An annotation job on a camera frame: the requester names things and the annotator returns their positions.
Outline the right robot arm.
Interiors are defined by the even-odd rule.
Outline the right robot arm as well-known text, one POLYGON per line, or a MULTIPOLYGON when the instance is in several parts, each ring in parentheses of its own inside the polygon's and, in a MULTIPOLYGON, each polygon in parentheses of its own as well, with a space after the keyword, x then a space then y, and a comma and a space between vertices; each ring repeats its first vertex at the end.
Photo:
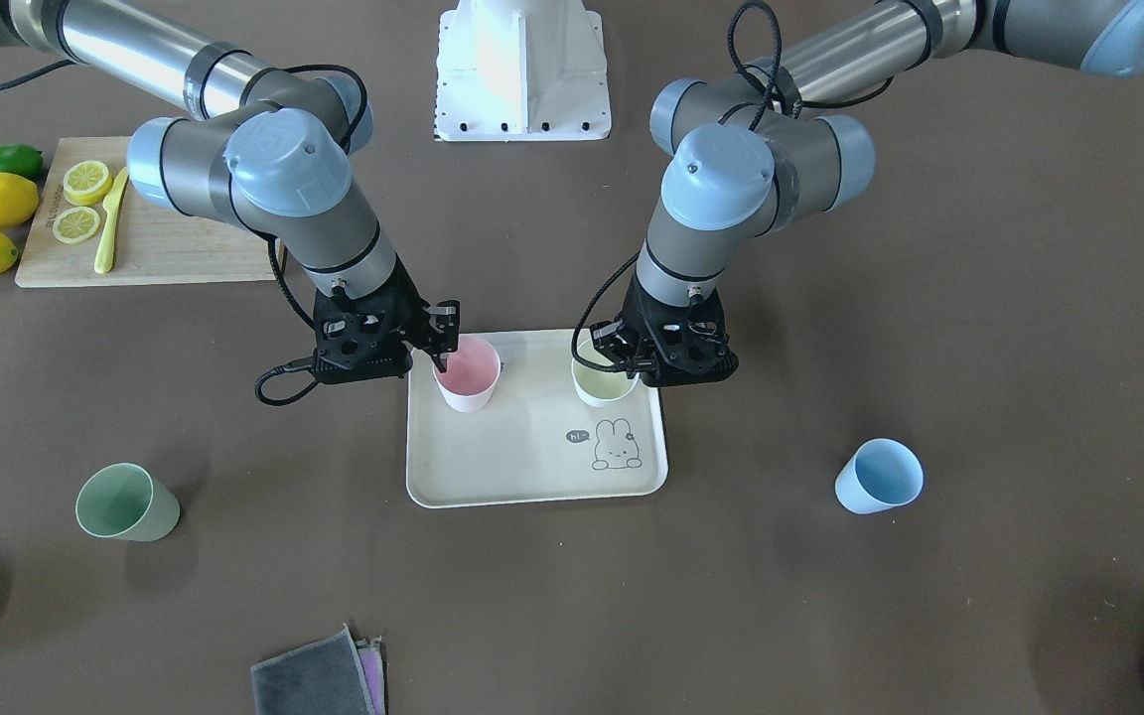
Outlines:
POLYGON ((313 384, 402 376, 423 352, 445 370, 458 302, 431 304, 353 177, 366 87, 353 70, 273 67, 249 51, 122 1, 0 1, 0 47, 26 46, 122 78, 185 109, 130 140, 130 182, 182 215, 230 223, 283 247, 313 281, 308 357, 272 376, 313 384))

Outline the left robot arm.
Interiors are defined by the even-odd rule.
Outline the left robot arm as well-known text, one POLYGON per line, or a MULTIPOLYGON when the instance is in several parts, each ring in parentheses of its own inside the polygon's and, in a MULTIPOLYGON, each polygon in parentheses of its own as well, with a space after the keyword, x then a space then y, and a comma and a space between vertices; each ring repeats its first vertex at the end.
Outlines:
POLYGON ((1085 76, 1144 72, 1144 1, 877 1, 791 50, 728 55, 718 82, 680 78, 650 110, 670 162, 621 312, 590 327, 595 368, 648 386, 714 383, 737 367, 718 276, 740 245, 869 185, 869 132, 845 108, 895 76, 968 49, 1085 76))

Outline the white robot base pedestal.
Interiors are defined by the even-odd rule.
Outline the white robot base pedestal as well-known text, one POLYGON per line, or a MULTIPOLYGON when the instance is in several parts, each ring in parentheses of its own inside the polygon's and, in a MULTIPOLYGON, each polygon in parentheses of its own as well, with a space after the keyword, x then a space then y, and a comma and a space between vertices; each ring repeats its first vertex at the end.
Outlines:
POLYGON ((607 140, 599 13, 581 1, 460 1, 440 14, 432 136, 444 142, 607 140))

